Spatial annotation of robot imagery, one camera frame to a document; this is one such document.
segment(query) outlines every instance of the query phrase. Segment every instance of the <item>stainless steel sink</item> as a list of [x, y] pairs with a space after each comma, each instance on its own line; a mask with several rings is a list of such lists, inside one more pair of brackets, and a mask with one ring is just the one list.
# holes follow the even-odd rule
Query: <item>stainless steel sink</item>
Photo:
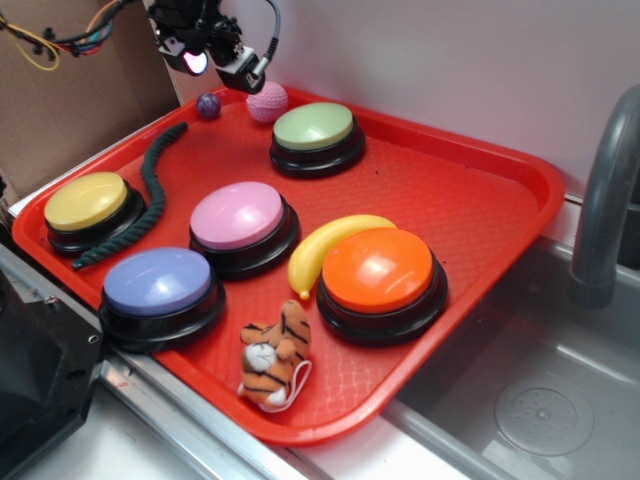
[[639, 478], [640, 277], [585, 310], [570, 261], [539, 239], [385, 416], [472, 478]]

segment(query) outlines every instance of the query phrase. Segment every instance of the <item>yellow banana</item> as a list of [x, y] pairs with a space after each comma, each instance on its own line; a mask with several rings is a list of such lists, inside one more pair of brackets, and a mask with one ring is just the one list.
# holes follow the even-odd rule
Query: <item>yellow banana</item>
[[325, 257], [336, 243], [354, 233], [384, 227], [397, 228], [384, 217], [365, 214], [349, 215], [325, 223], [300, 242], [291, 254], [288, 270], [291, 288], [302, 300], [307, 300], [320, 276]]

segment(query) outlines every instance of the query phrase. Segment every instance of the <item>blue button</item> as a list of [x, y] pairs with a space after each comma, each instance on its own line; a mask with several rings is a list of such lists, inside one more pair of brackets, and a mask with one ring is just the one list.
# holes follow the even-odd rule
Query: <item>blue button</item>
[[211, 268], [197, 252], [164, 247], [133, 255], [109, 271], [104, 293], [127, 315], [155, 317], [200, 300], [211, 285]]

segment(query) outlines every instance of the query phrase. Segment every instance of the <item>small ball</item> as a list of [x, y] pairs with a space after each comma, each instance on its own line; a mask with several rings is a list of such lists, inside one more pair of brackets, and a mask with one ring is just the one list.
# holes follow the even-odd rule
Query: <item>small ball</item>
[[196, 101], [196, 108], [202, 118], [211, 120], [220, 114], [220, 100], [214, 93], [203, 93]]
[[275, 82], [264, 82], [262, 90], [247, 98], [249, 114], [262, 123], [273, 123], [287, 111], [287, 92]]

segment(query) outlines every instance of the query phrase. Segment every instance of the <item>cardboard box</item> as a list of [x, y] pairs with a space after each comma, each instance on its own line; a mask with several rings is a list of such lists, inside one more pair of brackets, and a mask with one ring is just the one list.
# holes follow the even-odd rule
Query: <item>cardboard box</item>
[[[84, 31], [106, 1], [3, 2], [10, 22], [58, 38]], [[179, 104], [142, 2], [118, 13], [111, 37], [85, 57], [61, 54], [44, 72], [0, 31], [0, 211]], [[46, 55], [34, 57], [49, 65]]]

